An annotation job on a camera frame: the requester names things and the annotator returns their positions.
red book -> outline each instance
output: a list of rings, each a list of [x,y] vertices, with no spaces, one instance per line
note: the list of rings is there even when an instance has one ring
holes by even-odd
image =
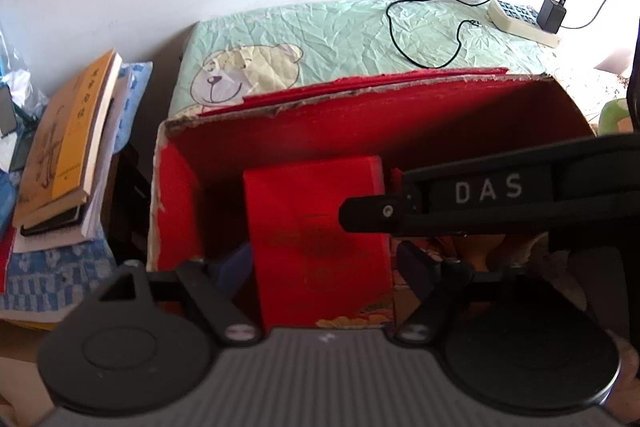
[[[15,229],[11,225],[4,230],[4,237],[0,241],[0,295],[6,290],[6,268],[9,266],[11,249],[14,245]]]
[[[378,156],[244,172],[249,234],[267,330],[367,327],[393,318],[388,235],[346,233],[346,198],[384,193]]]

power strip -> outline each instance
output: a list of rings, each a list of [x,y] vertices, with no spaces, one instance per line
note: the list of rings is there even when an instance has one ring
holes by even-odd
[[[557,48],[560,36],[540,29],[537,16],[538,12],[533,8],[498,0],[492,0],[487,9],[487,18],[501,31]]]

green bedsheet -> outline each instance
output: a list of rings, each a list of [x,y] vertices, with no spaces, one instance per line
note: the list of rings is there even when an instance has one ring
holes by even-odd
[[[388,1],[337,1],[253,10],[200,22],[184,54],[169,115],[239,103],[247,93],[308,86],[352,75],[415,69],[391,43]],[[484,7],[455,2],[408,3],[393,8],[396,39],[418,62],[449,68],[504,66],[543,73],[549,48],[498,30]]]

phone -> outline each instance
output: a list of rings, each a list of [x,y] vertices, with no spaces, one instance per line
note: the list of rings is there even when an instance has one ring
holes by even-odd
[[[15,144],[14,155],[9,165],[9,172],[20,171],[27,165],[27,158],[29,157],[29,151],[33,144],[33,138],[36,136],[36,131],[35,129],[26,128],[22,133],[18,134],[18,141]]]
[[[18,129],[15,119],[14,100],[11,98],[9,86],[0,86],[0,136],[6,136]]]

blue patterned fabric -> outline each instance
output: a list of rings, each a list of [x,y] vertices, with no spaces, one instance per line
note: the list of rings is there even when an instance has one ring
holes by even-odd
[[[71,247],[13,253],[6,266],[5,293],[0,295],[0,317],[16,318],[3,313],[59,312],[78,304],[100,280],[110,276],[115,261],[104,237]]]
[[[9,175],[0,171],[0,239],[9,225],[15,206],[15,187]]]
[[[123,64],[120,75],[130,74],[129,96],[120,118],[114,153],[129,140],[133,119],[148,84],[152,63]],[[3,190],[19,183],[19,173],[6,176],[3,172]],[[101,280],[111,275],[116,264],[104,238],[99,236],[69,247],[29,253],[12,253],[3,268],[4,294],[0,294],[0,319],[34,322],[57,322],[70,306],[78,304]]]
[[[146,85],[149,83],[151,71],[154,68],[152,62],[139,62],[137,64],[123,64],[120,68],[120,76],[130,73],[132,74],[131,84],[129,86],[129,96],[124,104],[124,111],[120,118],[120,128],[116,136],[116,145],[113,153],[120,152],[129,141],[131,135],[131,127],[133,127],[133,119],[136,117],[140,100],[145,93]]]

